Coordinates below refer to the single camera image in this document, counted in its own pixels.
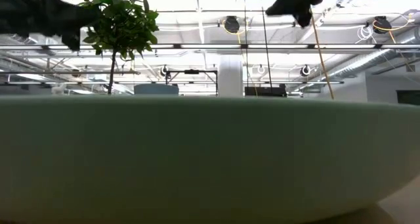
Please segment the ceiling light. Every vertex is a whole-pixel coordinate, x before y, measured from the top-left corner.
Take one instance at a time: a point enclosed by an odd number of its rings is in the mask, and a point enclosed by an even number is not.
[[[29,46],[29,45],[20,45],[20,46],[0,46],[0,50],[12,51],[12,50],[42,50],[41,46]]]
[[[216,45],[216,44],[188,44],[181,45],[182,49],[240,49],[239,44],[227,44],[227,45]]]
[[[43,76],[39,76],[39,75],[35,75],[35,74],[17,74],[17,76],[27,78],[27,79],[39,80],[39,81],[43,81],[43,80],[47,79]]]
[[[320,45],[320,48],[322,49],[371,49],[374,48],[374,44],[337,44],[337,45]]]
[[[270,45],[251,44],[251,45],[248,45],[248,48],[251,48],[251,49],[265,49],[265,48],[269,48],[269,49],[305,49],[305,48],[308,48],[308,45],[306,45],[306,44],[270,44]]]
[[[239,32],[239,22],[236,20],[236,16],[227,16],[226,20],[223,22],[224,29],[231,34],[236,34]]]
[[[420,45],[416,44],[387,44],[382,45],[384,49],[418,49]]]
[[[308,65],[303,66],[303,67],[301,68],[301,76],[302,76],[302,77],[308,77],[308,76],[309,76],[309,74],[310,74],[310,71],[311,71],[311,69],[310,69],[310,67],[309,67]]]
[[[92,92],[90,92],[88,90],[72,89],[72,91],[74,93],[79,93],[79,94],[83,94],[83,95],[91,95],[91,94],[94,94],[94,93],[92,93]]]
[[[152,49],[172,49],[172,44],[162,44],[162,45],[150,45]]]
[[[263,73],[265,73],[265,68],[262,65],[260,65],[260,67],[258,68],[257,71],[258,71],[258,73],[263,74]]]

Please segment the ceiling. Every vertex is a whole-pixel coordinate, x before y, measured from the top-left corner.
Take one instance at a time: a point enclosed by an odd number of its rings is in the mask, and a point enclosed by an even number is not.
[[[83,0],[63,0],[77,4]],[[224,28],[218,26],[226,16],[237,16],[242,28],[245,26],[245,8],[247,26],[247,43],[315,43],[315,35],[312,28],[302,29],[299,26],[293,27],[292,16],[278,16],[263,18],[263,9],[268,8],[275,0],[148,0],[151,9],[159,12],[157,24],[161,31],[156,33],[159,44],[164,43],[195,43],[195,44],[238,44],[238,36],[227,33]],[[368,40],[362,40],[360,33],[366,22],[373,22],[375,16],[386,16],[388,21],[396,26],[406,26],[394,34],[408,31],[417,25],[420,20],[420,2],[418,0],[324,0],[323,3],[313,7],[314,19],[318,25],[320,43],[346,43],[363,44],[377,41],[382,43],[388,41],[388,35],[373,34]],[[408,14],[413,13],[408,23]],[[37,44],[60,44],[58,38],[49,39],[33,34],[31,38]],[[245,34],[239,37],[241,43],[245,43]],[[0,44],[22,45],[24,43],[10,36],[0,37]],[[9,51],[16,56],[33,56],[28,60],[40,66],[46,66],[46,55],[34,51]],[[108,57],[97,58],[88,51],[81,52],[87,56],[83,58],[68,58],[63,64],[58,64],[56,70],[68,70],[79,68],[82,70],[110,70],[111,60]],[[158,50],[157,53],[146,53],[144,60],[138,59],[132,65],[124,69],[134,68],[141,72],[140,75],[118,76],[120,80],[156,81],[163,80],[159,70],[167,66],[174,70],[186,69],[213,69],[217,68],[220,56],[223,53],[218,51],[197,52],[184,51],[182,49]],[[323,54],[328,68],[345,61],[353,54]],[[56,64],[61,58],[52,58],[51,62]],[[272,67],[272,79],[296,80],[300,77],[301,66],[309,65],[315,68],[320,67],[320,57],[316,53],[270,53],[270,66]],[[267,57],[264,52],[249,53],[248,67],[252,80],[260,80],[266,77]],[[192,91],[207,91],[214,87],[208,76],[179,76],[179,80],[206,80],[209,85],[185,86]]]

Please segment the blurry dark object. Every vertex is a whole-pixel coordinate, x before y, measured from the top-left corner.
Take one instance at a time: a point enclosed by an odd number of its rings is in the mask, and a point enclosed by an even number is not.
[[[80,28],[99,16],[98,7],[86,9],[61,0],[0,0],[0,34],[58,35],[71,50],[78,51]]]
[[[377,34],[387,34],[391,30],[391,23],[387,20],[386,16],[376,16],[373,22],[373,31]]]
[[[245,96],[287,97],[287,92],[284,84],[272,90],[269,87],[245,87]]]
[[[239,32],[239,22],[236,20],[236,16],[227,16],[226,21],[224,22],[224,28],[232,34],[237,34]]]
[[[320,4],[322,1],[323,0],[277,0],[266,10],[266,14],[269,16],[291,14],[303,28],[310,24],[312,18],[310,6]]]

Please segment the white ceiling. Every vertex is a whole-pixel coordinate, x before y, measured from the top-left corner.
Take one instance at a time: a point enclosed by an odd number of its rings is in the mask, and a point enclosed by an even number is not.
[[[63,0],[70,3],[80,3],[83,0]],[[156,36],[159,43],[238,43],[236,35],[228,34],[222,27],[218,27],[217,23],[222,22],[226,16],[234,15],[239,18],[242,24],[245,23],[244,2],[243,0],[148,0],[151,9],[160,12],[157,24],[162,31],[157,32]],[[246,9],[247,19],[249,21],[247,40],[249,43],[265,43],[263,16],[261,6],[264,9],[273,4],[275,0],[247,0]],[[324,0],[323,3],[314,7],[315,19],[319,19],[325,9],[335,7],[338,0]],[[197,12],[198,4],[201,13]],[[418,0],[352,0],[345,5],[345,8],[333,9],[333,14],[327,14],[324,24],[318,30],[320,43],[355,43],[360,40],[358,30],[360,25],[367,21],[372,22],[374,16],[386,16],[392,22],[393,26],[403,26],[407,23],[406,18],[402,14],[409,10],[420,9]],[[189,12],[165,12],[165,11],[189,11]],[[420,15],[413,15],[414,19],[420,19]],[[204,35],[200,37],[199,22],[202,21],[205,29]],[[300,27],[292,27],[294,19],[292,16],[267,17],[265,22],[267,25],[266,36],[268,43],[315,43],[315,37],[311,28],[301,29]],[[338,30],[340,28],[350,28],[347,30]],[[409,27],[403,28],[395,34],[409,30]],[[388,41],[387,35],[373,34],[378,41]],[[245,43],[245,35],[240,36],[241,42]],[[174,54],[171,50],[159,50],[159,55]],[[345,60],[350,55],[327,55],[324,54],[324,60],[327,67],[332,67],[340,61]],[[299,67],[296,65],[318,66],[320,59],[315,54],[269,54],[270,63],[274,65],[273,79],[290,79],[299,77]],[[149,65],[157,72],[163,65],[176,69],[196,68],[204,69],[218,65],[220,55],[217,53],[190,53],[182,57],[148,57],[146,62],[137,60],[135,68],[144,72],[142,78],[150,77],[145,65]],[[249,67],[262,64],[266,66],[266,55],[262,53],[253,53],[248,56]],[[109,58],[72,58],[66,61],[67,66],[75,66],[84,68],[89,65],[94,70],[105,70],[110,68],[111,61]],[[261,78],[264,74],[251,71],[252,77]]]

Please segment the fluorescent light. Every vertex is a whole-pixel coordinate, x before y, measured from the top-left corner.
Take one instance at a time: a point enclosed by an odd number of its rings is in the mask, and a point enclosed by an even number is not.
[[[27,78],[27,79],[39,80],[39,81],[43,81],[43,80],[47,79],[43,76],[39,76],[39,75],[35,75],[35,74],[17,74],[17,76]]]
[[[415,44],[389,44],[389,45],[382,45],[384,49],[418,49],[420,45]]]
[[[341,84],[341,83],[342,82],[330,82],[330,84]],[[322,81],[319,81],[319,82],[311,82],[311,86],[313,86],[315,84],[327,84],[327,82],[322,82]]]
[[[188,44],[181,45],[183,49],[240,49],[239,44],[227,44],[227,45],[216,45],[216,44]]]
[[[41,82],[5,82],[12,85],[40,85]]]
[[[288,95],[302,95],[302,92],[294,91],[294,92],[287,92]]]
[[[79,90],[79,89],[72,89],[73,92],[75,93],[79,93],[79,94],[84,94],[84,95],[91,95],[94,94],[88,90]]]
[[[306,44],[251,44],[248,45],[248,48],[251,49],[265,49],[268,47],[269,49],[305,49],[308,48]]]
[[[320,48],[323,49],[371,49],[374,48],[375,45],[374,44],[359,44],[359,45],[355,45],[355,44],[338,44],[338,45],[325,45],[325,44],[321,44]]]
[[[0,46],[0,50],[41,50],[41,46],[20,45],[20,46]]]
[[[151,48],[153,49],[171,49],[173,48],[172,44],[167,44],[167,45],[151,45]]]
[[[45,84],[49,84],[49,85],[54,85],[54,84],[57,84],[57,83],[63,83],[63,84],[66,84],[66,85],[76,85],[76,84],[78,84],[78,82],[45,82]]]

